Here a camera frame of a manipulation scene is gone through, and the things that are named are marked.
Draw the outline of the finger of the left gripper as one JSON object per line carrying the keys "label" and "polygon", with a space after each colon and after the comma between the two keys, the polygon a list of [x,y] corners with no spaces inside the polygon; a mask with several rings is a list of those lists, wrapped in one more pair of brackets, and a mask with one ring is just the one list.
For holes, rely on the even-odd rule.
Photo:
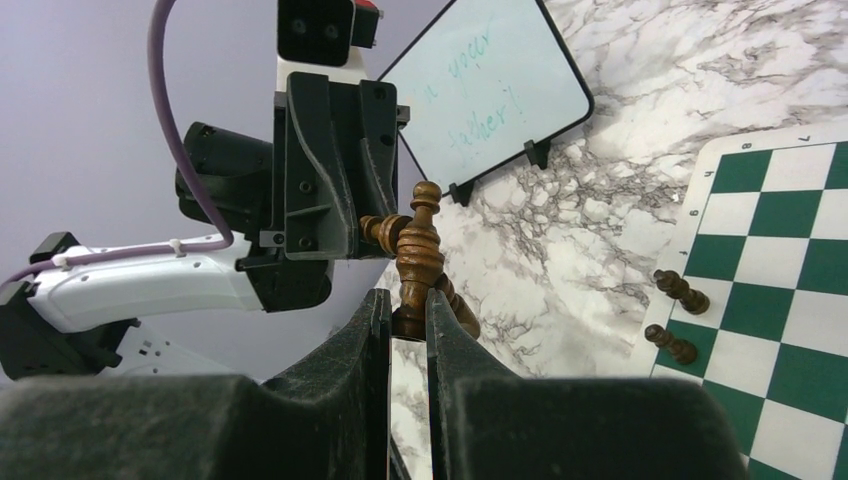
{"label": "finger of the left gripper", "polygon": [[287,79],[284,226],[293,260],[360,256],[351,179],[359,113],[353,84],[310,73]]}
{"label": "finger of the left gripper", "polygon": [[357,219],[386,217],[397,212],[395,170],[397,150],[396,89],[377,81],[359,83],[362,138],[359,141],[362,198]]}

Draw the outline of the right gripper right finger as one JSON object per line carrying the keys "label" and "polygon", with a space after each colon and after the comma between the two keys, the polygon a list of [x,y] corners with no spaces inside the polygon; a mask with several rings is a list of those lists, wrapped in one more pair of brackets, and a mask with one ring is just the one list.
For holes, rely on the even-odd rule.
{"label": "right gripper right finger", "polygon": [[677,379],[524,378],[426,301],[437,479],[743,479],[729,421]]}

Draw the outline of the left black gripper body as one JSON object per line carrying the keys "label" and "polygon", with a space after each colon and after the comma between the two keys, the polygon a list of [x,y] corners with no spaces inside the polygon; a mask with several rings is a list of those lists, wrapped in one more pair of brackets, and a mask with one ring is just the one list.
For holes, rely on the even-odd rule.
{"label": "left black gripper body", "polygon": [[[332,289],[332,269],[338,260],[293,260],[286,250],[284,226],[286,88],[274,98],[274,135],[265,142],[202,122],[191,125],[184,145],[190,163],[226,224],[248,242],[246,253],[234,263],[268,312],[311,308],[323,303]],[[397,136],[409,112],[397,103]],[[354,259],[378,259],[384,251],[366,243],[361,234],[357,207],[362,198],[359,141],[354,136],[357,159],[352,173],[356,226],[361,253]]]}

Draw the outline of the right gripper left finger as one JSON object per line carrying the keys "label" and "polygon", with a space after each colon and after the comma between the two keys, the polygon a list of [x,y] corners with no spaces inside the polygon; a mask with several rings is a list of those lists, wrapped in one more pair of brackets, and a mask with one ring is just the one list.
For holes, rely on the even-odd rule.
{"label": "right gripper left finger", "polygon": [[391,297],[369,291],[276,377],[26,380],[1,396],[5,479],[384,479]]}

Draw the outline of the dark tall chess piece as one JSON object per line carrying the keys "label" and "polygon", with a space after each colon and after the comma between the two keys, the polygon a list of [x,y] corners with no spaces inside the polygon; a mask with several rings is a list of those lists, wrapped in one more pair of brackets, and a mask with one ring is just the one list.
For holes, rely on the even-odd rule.
{"label": "dark tall chess piece", "polygon": [[445,257],[439,251],[441,239],[433,225],[441,198],[437,184],[418,182],[410,202],[414,215],[399,233],[395,264],[401,280],[400,306],[392,315],[392,333],[408,341],[425,340],[428,292],[443,273]]}

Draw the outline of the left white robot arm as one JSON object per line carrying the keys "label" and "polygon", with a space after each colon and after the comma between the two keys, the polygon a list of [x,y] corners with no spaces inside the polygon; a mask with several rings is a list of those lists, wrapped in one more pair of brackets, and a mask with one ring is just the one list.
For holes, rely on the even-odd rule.
{"label": "left white robot arm", "polygon": [[233,242],[218,250],[210,235],[173,240],[128,258],[68,232],[49,235],[30,258],[44,270],[1,289],[2,372],[221,372],[146,318],[326,301],[337,261],[382,256],[360,221],[397,210],[397,134],[408,119],[390,83],[295,72],[275,96],[272,141],[194,123],[184,145]]}

